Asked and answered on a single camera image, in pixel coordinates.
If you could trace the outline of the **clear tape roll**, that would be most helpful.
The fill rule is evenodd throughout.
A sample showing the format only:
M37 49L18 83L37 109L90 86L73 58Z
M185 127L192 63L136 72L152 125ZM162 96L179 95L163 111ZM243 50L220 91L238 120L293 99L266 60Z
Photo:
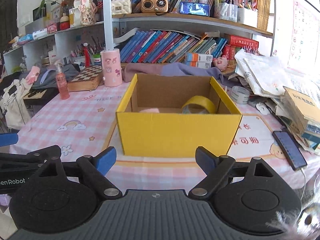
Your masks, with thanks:
M241 105L247 104L249 100L250 92L244 87L234 86L231 90L231 99Z

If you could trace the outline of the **pink cylindrical container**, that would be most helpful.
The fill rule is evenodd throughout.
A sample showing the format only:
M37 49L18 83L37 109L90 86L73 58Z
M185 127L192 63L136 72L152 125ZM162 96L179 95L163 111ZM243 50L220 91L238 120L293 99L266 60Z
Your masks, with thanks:
M123 83L119 49L103 50L100 53L103 81L106 87L117 87Z

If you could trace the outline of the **dark smartphone on table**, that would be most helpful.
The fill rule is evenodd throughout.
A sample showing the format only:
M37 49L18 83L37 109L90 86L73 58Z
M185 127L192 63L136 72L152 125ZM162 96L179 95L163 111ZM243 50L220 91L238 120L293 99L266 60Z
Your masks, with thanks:
M294 171L307 167L308 164L290 133L287 131L274 131L272 135Z

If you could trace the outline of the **smartphone on shelf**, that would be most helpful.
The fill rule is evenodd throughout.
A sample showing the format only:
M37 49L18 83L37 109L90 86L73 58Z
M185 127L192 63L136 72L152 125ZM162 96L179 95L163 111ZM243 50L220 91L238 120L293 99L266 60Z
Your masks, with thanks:
M184 15L208 17L210 13L210 6L202 3L181 2L179 13Z

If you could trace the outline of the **pink spray bottle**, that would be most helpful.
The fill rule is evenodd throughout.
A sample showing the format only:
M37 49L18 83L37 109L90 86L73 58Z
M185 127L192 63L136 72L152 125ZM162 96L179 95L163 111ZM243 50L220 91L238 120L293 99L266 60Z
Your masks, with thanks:
M62 100L66 100L70 97L69 90L68 90L68 85L67 85L67 79L62 71L62 64L56 62L55 63L56 67L56 84L57 88L59 90L60 98Z

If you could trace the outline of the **grey folded clothing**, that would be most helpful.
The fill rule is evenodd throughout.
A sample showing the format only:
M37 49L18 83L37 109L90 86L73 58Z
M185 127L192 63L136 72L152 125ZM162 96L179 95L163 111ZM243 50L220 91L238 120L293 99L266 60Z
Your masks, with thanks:
M40 79L41 79L42 75L44 74L44 72L46 72L47 69L51 69L52 71L48 74L47 79L44 81L44 83L40 84ZM72 64L68 64L68 65L62 66L62 71L64 72L64 74L66 76L67 82L68 81L72 81L79 74L77 69ZM23 72L20 75L19 80L20 81L23 80L23 79L25 80L25 78L27 77L29 72L30 71ZM31 88L32 89L57 88L57 84L56 84L56 67L55 66L50 66L48 68L40 68L39 77L38 77L37 81L32 84Z

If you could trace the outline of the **wooden chess board box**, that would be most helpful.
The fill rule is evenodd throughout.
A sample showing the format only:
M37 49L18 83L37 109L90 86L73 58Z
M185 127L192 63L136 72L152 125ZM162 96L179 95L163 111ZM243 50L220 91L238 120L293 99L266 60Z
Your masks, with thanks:
M70 92L95 90L103 79L101 66L91 66L82 70L72 81L68 81Z

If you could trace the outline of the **purple hair brush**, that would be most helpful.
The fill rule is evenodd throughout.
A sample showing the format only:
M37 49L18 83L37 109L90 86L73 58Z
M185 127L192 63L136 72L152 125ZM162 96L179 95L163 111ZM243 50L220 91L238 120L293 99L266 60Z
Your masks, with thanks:
M40 79L40 84L43 84L44 81L47 79L48 74L51 72L51 69L47 69L46 72L44 72L44 74L42 75L41 79Z

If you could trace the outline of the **pink purple cloth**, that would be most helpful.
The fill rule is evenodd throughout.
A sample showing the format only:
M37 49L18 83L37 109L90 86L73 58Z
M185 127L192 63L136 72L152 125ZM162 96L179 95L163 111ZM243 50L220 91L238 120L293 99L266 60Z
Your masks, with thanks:
M218 83L230 88L241 85L239 82L223 77L221 71L216 67L202 69L179 62L170 64L128 63L121 72L124 82L130 82L135 74L152 74L160 76L210 76Z

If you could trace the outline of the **red doll figurine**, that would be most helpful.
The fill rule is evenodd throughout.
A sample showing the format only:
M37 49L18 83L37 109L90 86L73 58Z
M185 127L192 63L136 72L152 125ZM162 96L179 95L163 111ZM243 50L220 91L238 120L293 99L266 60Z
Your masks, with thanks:
M66 13L63 13L60 18L60 30L66 30L70 28L69 16Z

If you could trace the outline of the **pink glove on clothes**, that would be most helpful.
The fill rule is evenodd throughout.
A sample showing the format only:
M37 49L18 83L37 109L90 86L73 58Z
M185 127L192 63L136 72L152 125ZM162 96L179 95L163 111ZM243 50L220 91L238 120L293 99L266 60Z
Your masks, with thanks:
M38 66L32 66L29 74L25 78L28 85L32 85L35 83L39 77L40 74L40 68Z

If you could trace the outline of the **wooden retro radio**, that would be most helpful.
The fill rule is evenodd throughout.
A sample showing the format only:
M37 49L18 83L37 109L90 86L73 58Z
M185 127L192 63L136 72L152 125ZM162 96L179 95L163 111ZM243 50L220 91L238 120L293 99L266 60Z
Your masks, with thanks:
M142 13L166 13L169 10L168 0L141 0Z

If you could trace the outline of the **row of colourful books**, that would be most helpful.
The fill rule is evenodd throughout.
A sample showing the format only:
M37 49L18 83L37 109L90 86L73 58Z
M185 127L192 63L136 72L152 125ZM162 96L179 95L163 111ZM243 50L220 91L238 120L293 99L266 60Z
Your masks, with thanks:
M122 63L174 63L196 62L189 54L206 54L215 59L236 48L258 51L259 42L250 38L208 32L203 36L173 30L138 30L120 50Z

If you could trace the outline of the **pink knitted glove toy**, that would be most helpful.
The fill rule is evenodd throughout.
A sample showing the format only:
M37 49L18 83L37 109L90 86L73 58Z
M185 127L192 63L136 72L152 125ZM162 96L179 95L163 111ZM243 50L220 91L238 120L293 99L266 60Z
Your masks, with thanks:
M139 111L140 113L160 113L158 108L148 108Z

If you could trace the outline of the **pink pig plush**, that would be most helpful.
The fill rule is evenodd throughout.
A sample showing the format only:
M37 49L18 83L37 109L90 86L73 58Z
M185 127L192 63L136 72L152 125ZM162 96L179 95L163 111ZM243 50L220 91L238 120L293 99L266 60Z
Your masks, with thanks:
M213 65L221 72L225 71L228 66L228 60L226 55L222 55L218 58L213 58Z

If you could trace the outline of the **white pen holder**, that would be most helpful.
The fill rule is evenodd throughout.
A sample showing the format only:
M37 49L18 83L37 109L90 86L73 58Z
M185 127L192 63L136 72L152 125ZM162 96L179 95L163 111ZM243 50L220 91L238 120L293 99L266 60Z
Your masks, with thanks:
M258 25L258 12L251 9L238 7L237 22L256 28Z

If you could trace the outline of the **yellow cardboard box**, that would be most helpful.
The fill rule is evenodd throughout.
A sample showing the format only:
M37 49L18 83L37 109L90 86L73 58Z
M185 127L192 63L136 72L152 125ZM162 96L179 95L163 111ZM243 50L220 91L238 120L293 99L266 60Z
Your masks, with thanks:
M216 113L183 114L182 106L196 95L210 99ZM139 112L148 108L160 113ZM192 158L199 146L227 154L242 114L213 77L136 74L116 118L125 155Z

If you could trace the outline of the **cream quilted handbag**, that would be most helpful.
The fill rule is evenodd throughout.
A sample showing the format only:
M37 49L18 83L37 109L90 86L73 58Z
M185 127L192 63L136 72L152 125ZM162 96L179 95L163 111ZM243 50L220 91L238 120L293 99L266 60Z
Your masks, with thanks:
M112 15L131 14L131 0L112 0L111 10Z

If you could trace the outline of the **white tote bags pile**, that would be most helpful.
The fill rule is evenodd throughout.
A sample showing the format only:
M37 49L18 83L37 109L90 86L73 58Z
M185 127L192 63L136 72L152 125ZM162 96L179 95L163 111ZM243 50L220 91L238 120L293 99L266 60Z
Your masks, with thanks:
M319 99L319 85L313 78L291 70L277 57L258 56L243 49L235 54L237 73L244 77L255 95L279 98L285 87Z

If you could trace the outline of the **orange white medicine box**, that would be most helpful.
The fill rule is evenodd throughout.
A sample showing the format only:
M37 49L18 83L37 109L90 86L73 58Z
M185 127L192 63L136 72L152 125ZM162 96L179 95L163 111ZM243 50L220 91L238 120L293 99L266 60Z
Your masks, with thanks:
M184 63L191 67L208 69L212 67L213 56L210 54L186 53Z

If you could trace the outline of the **pink checkered tablecloth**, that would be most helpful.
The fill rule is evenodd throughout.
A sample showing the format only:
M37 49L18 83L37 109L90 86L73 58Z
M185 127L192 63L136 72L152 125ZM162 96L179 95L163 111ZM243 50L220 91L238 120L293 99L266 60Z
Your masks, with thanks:
M194 158L142 158L124 155L116 128L116 109L127 84L99 87L92 92L71 93L67 100L53 98L19 131L18 143L10 152L26 154L58 145L62 161L97 155L108 146L117 150L117 161L107 178L121 191L127 189L185 189L189 191L204 178ZM229 155L240 161L260 156L294 189L319 175L319 156L304 152L308 165L295 172L277 152L272 131L281 128L270 114L262 115L249 105L239 105L241 128Z

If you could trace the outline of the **yellow tape roll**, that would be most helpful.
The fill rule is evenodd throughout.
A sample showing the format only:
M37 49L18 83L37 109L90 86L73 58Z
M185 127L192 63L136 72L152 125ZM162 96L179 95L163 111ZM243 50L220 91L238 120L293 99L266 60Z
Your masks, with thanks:
M183 106L183 114L215 114L216 105L207 97L196 95L190 98Z

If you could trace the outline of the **red tassel ornament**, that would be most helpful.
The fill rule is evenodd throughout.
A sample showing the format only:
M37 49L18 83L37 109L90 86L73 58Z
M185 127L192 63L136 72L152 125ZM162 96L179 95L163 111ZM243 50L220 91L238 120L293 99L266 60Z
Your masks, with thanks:
M85 56L85 67L90 67L91 66L91 58L90 58L90 54L88 52L88 43L84 43L83 44L83 52L84 52L84 56Z

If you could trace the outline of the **white green jar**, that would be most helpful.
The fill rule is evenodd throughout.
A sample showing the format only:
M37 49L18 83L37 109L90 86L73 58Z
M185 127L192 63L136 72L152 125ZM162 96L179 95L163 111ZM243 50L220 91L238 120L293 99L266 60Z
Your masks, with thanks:
M95 66L101 65L101 56L100 54L94 54L93 55L93 63Z

